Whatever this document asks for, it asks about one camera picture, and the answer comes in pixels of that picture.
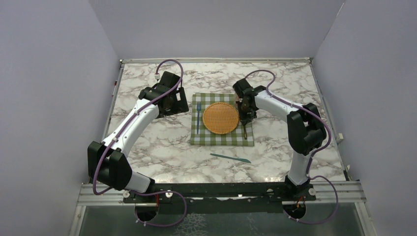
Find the blue handled utensil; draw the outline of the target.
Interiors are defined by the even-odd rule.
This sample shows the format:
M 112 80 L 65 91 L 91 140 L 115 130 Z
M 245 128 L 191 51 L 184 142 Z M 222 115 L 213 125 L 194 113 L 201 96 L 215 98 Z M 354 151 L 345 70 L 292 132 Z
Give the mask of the blue handled utensil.
M 200 129 L 200 112 L 201 112 L 202 104 L 200 101 L 196 104 L 196 111 L 197 111 L 197 125 L 196 125 L 196 133 L 199 134 Z

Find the brown handled utensil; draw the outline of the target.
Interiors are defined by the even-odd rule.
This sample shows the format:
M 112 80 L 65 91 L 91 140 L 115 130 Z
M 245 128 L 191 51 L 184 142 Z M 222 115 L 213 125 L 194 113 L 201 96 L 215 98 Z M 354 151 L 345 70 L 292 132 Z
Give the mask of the brown handled utensil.
M 247 140 L 247 130 L 246 130 L 246 125 L 242 125 L 243 128 L 243 135 L 244 135 L 244 139 Z

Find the orange woven plate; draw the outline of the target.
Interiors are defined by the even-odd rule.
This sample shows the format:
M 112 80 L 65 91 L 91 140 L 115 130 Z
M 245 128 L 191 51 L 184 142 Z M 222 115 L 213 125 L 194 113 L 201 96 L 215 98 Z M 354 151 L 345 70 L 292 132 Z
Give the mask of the orange woven plate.
M 237 109 L 224 102 L 213 103 L 203 112 L 203 124 L 207 130 L 214 134 L 228 134 L 236 129 L 238 123 Z

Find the green white checkered cloth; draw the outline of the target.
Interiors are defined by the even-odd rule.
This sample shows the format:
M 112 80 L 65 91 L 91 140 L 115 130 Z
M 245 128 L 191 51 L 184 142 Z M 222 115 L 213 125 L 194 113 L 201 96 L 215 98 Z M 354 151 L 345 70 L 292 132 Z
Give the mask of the green white checkered cloth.
M 202 104 L 200 112 L 200 129 L 199 134 L 196 133 L 197 111 L 196 104 L 200 101 Z M 253 125 L 246 125 L 247 140 L 244 139 L 242 124 L 239 122 L 235 130 L 228 134 L 214 134 L 207 130 L 203 124 L 203 112 L 211 104 L 216 102 L 224 102 L 234 106 L 236 104 L 235 95 L 233 93 L 196 93 L 192 95 L 192 112 L 191 112 L 191 137 L 190 144 L 197 146 L 254 146 Z

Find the teal plastic knife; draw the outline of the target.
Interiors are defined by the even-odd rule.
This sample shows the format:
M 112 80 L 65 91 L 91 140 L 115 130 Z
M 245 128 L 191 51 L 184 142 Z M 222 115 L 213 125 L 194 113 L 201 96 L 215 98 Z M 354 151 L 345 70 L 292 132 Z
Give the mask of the teal plastic knife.
M 244 162 L 244 163 L 249 163 L 249 164 L 252 163 L 250 160 L 245 159 L 245 158 L 229 157 L 229 156 L 225 156 L 225 155 L 221 155 L 221 154 L 215 154 L 215 153 L 211 153 L 210 155 L 215 156 L 215 157 L 221 157 L 221 158 L 225 158 L 225 159 L 240 161 L 240 162 Z

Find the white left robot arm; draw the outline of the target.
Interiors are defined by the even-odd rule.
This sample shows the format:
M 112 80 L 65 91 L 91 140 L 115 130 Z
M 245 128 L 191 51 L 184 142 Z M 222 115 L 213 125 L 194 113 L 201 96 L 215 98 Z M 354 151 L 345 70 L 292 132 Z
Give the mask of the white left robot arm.
M 88 146 L 88 171 L 93 186 L 101 182 L 109 189 L 136 191 L 143 202 L 153 199 L 154 180 L 134 172 L 127 157 L 153 120 L 189 110 L 182 77 L 167 71 L 161 77 L 152 87 L 141 90 L 133 109 L 113 133 Z

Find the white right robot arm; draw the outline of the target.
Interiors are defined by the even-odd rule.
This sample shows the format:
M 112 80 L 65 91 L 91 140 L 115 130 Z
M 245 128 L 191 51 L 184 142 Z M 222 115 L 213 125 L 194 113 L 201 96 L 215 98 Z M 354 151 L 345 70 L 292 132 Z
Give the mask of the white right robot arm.
M 275 97 L 264 86 L 253 88 L 246 79 L 234 83 L 233 89 L 238 97 L 236 104 L 243 126 L 257 117 L 258 110 L 265 110 L 286 121 L 293 157 L 284 180 L 284 195 L 290 200 L 296 200 L 310 182 L 308 171 L 312 153 L 321 147 L 327 137 L 317 106 L 312 103 L 292 104 L 286 99 Z

